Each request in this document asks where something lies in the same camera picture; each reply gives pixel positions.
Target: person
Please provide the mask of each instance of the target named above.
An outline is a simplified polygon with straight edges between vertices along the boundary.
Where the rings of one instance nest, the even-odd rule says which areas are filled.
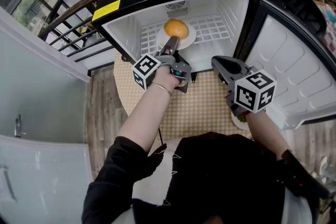
[[[264,111],[239,134],[170,140],[148,153],[179,81],[159,67],[88,187],[82,223],[312,223],[304,197],[272,178],[289,145]]]

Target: plate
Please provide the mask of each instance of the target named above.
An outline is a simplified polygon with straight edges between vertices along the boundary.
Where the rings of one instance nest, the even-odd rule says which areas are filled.
[[[239,119],[237,119],[237,117],[235,117],[233,115],[233,113],[231,112],[231,119],[233,121],[233,123],[241,130],[245,130],[245,131],[249,131],[250,128],[248,127],[247,122],[243,123],[241,122]]]
[[[186,26],[188,27],[189,35],[185,39],[180,39],[178,42],[178,46],[176,50],[182,50],[185,49],[186,47],[189,47],[192,43],[194,43],[196,39],[196,30],[195,28],[190,25],[185,23]],[[168,42],[170,39],[170,36],[168,36],[164,30],[164,27],[162,27],[159,32],[157,32],[156,35],[156,45],[160,46],[161,48],[164,47],[164,45]]]

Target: mini fridge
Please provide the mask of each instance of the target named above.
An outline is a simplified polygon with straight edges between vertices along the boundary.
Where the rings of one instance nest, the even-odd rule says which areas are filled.
[[[97,10],[92,23],[131,63],[160,50],[157,33],[177,18],[196,30],[195,42],[179,51],[193,74],[211,70],[215,55],[265,69],[278,81],[267,113],[281,129],[336,115],[334,57],[277,0],[99,0]]]

